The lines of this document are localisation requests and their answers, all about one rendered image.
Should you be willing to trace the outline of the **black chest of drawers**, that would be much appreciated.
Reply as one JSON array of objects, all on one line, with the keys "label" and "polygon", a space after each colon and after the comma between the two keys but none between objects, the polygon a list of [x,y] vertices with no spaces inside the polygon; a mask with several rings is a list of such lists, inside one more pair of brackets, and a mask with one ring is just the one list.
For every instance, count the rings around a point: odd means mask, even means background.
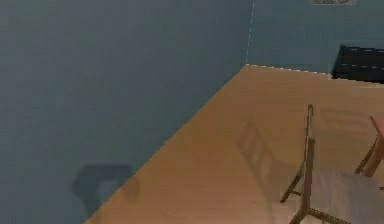
[{"label": "black chest of drawers", "polygon": [[384,84],[384,49],[341,45],[331,76]]}]

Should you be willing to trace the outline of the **wooden chair with grey seat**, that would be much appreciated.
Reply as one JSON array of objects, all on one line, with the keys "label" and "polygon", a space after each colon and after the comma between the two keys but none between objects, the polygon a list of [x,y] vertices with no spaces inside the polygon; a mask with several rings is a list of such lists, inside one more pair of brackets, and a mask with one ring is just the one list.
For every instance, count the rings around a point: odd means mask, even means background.
[{"label": "wooden chair with grey seat", "polygon": [[354,173],[315,169],[316,140],[312,135],[314,107],[307,106],[304,156],[294,179],[280,199],[300,197],[299,209],[289,224],[301,224],[308,216],[321,224],[384,224],[384,188],[359,173],[368,156]]}]

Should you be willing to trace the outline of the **grey framed wall picture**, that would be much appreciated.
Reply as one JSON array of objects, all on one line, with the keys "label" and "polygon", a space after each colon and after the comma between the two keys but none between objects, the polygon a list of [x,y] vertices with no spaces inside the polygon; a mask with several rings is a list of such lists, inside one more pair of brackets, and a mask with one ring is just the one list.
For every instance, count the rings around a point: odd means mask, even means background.
[{"label": "grey framed wall picture", "polygon": [[355,5],[357,0],[310,0],[311,5]]}]

